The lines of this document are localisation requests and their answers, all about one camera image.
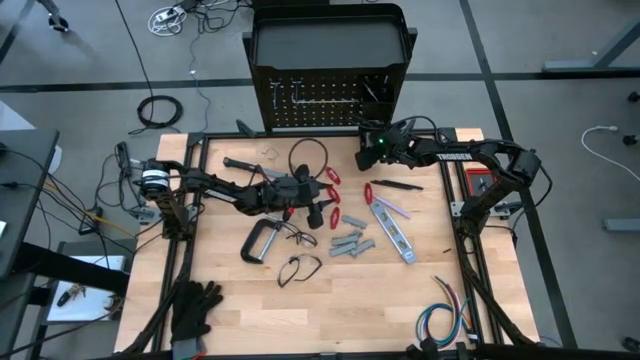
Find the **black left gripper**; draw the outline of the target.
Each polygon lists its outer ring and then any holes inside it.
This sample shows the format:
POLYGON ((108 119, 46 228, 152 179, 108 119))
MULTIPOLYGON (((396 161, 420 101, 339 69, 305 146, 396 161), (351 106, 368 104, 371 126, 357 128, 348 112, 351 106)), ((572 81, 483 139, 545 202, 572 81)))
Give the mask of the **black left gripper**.
POLYGON ((320 190, 329 192, 332 184, 319 183, 311 174, 307 164, 299 165, 291 176, 283 176, 270 179, 266 178, 264 184, 265 212, 284 211, 290 209, 306 208, 309 212, 307 223, 310 229, 315 230, 324 224, 322 210, 331 205, 334 200, 315 199, 320 195, 320 190))

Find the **white paper sheet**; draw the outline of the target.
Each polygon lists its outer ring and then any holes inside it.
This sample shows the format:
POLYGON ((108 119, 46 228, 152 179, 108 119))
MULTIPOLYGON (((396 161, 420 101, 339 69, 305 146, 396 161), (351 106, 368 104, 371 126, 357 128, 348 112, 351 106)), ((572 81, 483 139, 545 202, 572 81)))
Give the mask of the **white paper sheet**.
MULTIPOLYGON (((74 259, 109 268, 110 270, 123 271, 125 268, 125 257, 123 255, 109 255, 108 257, 104 255, 74 256, 74 259)), ((71 285, 72 283, 67 281, 59 281, 57 283, 53 301, 46 316, 48 323, 91 321, 106 315, 108 313, 107 307, 114 305, 114 300, 111 298, 113 292, 85 286, 85 296, 79 294, 64 306, 57 307, 57 300, 71 285)))

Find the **black desk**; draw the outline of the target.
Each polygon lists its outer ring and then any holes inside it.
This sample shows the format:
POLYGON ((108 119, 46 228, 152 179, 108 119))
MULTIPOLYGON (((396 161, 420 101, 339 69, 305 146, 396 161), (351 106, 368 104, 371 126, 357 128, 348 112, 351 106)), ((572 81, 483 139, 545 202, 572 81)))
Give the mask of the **black desk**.
POLYGON ((58 138, 55 129, 0 130, 0 279, 14 268, 58 138))

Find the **black work glove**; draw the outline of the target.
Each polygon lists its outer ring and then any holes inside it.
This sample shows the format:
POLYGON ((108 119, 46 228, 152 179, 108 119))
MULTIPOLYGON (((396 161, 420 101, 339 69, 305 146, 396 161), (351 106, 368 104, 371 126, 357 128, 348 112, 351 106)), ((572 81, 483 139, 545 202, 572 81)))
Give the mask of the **black work glove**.
POLYGON ((207 314, 223 300, 221 286, 209 281, 181 281, 171 319, 172 360, 193 360, 206 351, 201 337, 211 331, 207 314))

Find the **black C-clamp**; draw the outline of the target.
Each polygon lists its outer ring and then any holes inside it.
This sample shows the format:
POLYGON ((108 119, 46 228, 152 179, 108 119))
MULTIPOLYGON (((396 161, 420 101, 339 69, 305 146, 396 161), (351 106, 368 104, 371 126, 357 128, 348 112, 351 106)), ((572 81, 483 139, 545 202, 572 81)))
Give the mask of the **black C-clamp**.
POLYGON ((249 235, 247 236, 244 244, 242 245, 241 249, 240 249, 240 256, 242 258, 242 260, 246 263, 250 263, 250 264, 263 264, 264 263, 264 257, 267 254, 267 252, 270 250, 270 247, 272 245, 272 243, 275 240, 276 235, 278 234, 278 232, 280 231, 280 229, 282 228, 283 222, 282 221, 274 221, 272 219, 269 218, 263 218, 258 220, 254 227, 252 228, 252 230, 250 231, 249 235), (259 236, 261 235, 262 231, 266 228, 269 228, 271 230, 263 248, 261 249, 260 253, 257 256, 253 256, 251 254, 251 251, 254 247, 254 245, 256 244, 259 236))

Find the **black aluminium table frame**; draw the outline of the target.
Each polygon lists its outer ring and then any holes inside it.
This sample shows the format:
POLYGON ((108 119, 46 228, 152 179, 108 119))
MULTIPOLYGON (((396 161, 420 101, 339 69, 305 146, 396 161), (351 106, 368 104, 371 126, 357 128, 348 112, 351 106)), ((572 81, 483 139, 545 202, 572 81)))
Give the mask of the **black aluminium table frame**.
POLYGON ((257 138, 215 135, 190 144, 184 135, 161 138, 157 156, 188 165, 238 184, 249 173, 228 169, 225 157, 283 170, 288 163, 323 164, 341 178, 337 190, 342 213, 365 221, 365 237, 375 242, 357 257, 331 257, 331 240, 351 231, 339 223, 314 231, 315 248, 278 235, 261 265, 243 262, 239 251, 254 219, 225 202, 208 199, 199 216, 191 276, 221 285, 223 301, 208 315, 211 331, 203 338, 210 360, 400 360, 415 344, 415 322, 422 310, 444 298, 441 282, 463 290, 459 255, 450 217, 450 196, 464 186, 455 170, 438 166, 409 169, 376 165, 360 171, 354 159, 359 141, 351 131, 283 132, 257 138), (266 148, 279 152, 263 157, 266 148), (387 208, 416 254, 406 264, 366 204, 364 186, 374 195, 409 212, 407 219, 387 208), (309 253, 323 267, 306 282, 280 288, 280 267, 292 256, 309 253))

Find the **grey table leg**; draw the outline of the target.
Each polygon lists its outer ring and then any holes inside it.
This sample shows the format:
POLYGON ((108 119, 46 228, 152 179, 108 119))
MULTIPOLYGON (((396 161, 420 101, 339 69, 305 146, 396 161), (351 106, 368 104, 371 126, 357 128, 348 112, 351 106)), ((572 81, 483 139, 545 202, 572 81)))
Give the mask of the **grey table leg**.
POLYGON ((542 66, 543 72, 604 73, 607 71, 640 71, 638 67, 613 67, 612 63, 640 38, 640 17, 632 20, 614 35, 604 47, 590 58, 579 60, 550 60, 542 66))

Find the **bunch of keys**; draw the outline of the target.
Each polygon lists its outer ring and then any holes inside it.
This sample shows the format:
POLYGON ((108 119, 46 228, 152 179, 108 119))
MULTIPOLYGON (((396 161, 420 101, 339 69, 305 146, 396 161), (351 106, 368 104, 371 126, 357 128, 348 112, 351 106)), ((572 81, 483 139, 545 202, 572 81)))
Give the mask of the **bunch of keys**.
POLYGON ((59 297, 59 299, 56 302, 56 306, 57 307, 62 307, 64 306, 66 303, 68 303, 71 300, 74 300, 79 294, 81 294, 82 296, 86 295, 86 288, 84 285, 78 284, 78 283, 73 283, 69 288, 67 288, 62 295, 59 297))

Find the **clear safety glasses black frame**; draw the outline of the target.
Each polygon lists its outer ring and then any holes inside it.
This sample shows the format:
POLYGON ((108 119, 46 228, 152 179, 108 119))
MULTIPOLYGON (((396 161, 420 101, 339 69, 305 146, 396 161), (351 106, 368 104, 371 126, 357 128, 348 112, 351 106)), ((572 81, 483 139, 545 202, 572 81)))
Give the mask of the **clear safety glasses black frame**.
POLYGON ((282 227, 289 232, 287 238, 293 239, 297 245, 308 248, 315 248, 318 245, 318 241, 313 235, 300 230, 297 226, 290 223, 283 223, 282 227))
POLYGON ((276 283, 280 288, 285 288, 290 283, 306 282, 322 267, 322 260, 315 255, 309 253, 294 255, 280 267, 276 283))

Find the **grey table foot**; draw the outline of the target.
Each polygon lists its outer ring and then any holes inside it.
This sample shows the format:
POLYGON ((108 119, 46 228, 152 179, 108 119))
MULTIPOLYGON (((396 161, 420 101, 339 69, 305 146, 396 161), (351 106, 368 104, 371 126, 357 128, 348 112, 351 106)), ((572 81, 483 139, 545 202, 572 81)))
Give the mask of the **grey table foot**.
POLYGON ((603 228, 609 232, 640 232, 640 218, 604 219, 603 228))

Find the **lilac pen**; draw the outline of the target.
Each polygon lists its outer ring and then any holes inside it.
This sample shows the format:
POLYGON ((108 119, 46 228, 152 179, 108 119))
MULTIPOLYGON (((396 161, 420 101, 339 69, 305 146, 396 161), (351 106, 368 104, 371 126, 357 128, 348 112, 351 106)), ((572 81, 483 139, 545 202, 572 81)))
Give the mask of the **lilac pen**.
POLYGON ((380 203, 385 205, 387 208, 393 210, 394 212, 400 214, 401 216, 403 216, 403 217, 405 217, 407 219, 411 219, 411 215, 409 214, 409 212, 407 212, 404 209, 402 209, 401 207, 391 203, 390 201, 384 199, 383 197, 380 197, 378 195, 374 195, 374 199, 378 200, 380 203))

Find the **black chair base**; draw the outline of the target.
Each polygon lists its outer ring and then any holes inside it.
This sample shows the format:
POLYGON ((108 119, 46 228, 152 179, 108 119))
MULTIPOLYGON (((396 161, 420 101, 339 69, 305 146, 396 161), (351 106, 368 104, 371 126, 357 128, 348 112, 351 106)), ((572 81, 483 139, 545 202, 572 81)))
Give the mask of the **black chair base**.
POLYGON ((66 19, 60 15, 60 10, 54 0, 36 0, 48 14, 49 27, 57 32, 66 33, 69 31, 69 24, 66 19))

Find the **black pegboard tool cart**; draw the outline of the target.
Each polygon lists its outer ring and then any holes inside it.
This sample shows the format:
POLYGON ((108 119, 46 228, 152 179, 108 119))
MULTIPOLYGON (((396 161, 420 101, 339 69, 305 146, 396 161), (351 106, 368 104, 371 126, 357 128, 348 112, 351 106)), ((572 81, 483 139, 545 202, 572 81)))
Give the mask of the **black pegboard tool cart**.
POLYGON ((393 3, 264 7, 242 36, 266 132, 392 121, 418 37, 393 3), (356 99, 347 106, 293 105, 299 99, 356 99), (272 108, 270 82, 279 82, 272 108), (363 86, 366 81, 379 102, 363 86))

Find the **silver aluminium spirit level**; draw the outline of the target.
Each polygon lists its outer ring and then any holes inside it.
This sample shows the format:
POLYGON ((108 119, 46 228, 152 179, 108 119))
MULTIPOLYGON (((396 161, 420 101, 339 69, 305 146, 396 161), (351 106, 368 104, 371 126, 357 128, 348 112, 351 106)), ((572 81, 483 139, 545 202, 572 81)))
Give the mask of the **silver aluminium spirit level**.
POLYGON ((386 207, 374 200, 370 209, 403 261, 406 264, 414 264, 417 260, 414 249, 386 207))

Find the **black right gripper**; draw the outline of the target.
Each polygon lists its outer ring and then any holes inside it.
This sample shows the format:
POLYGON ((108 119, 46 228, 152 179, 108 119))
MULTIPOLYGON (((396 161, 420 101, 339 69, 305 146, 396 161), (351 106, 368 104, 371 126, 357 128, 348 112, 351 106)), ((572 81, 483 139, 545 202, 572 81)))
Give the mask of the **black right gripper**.
POLYGON ((370 169, 380 162, 402 164, 410 169, 424 166, 418 155, 411 154, 411 144, 417 140, 412 134, 415 119, 400 120, 389 124, 359 125, 360 150, 355 154, 360 171, 370 169))

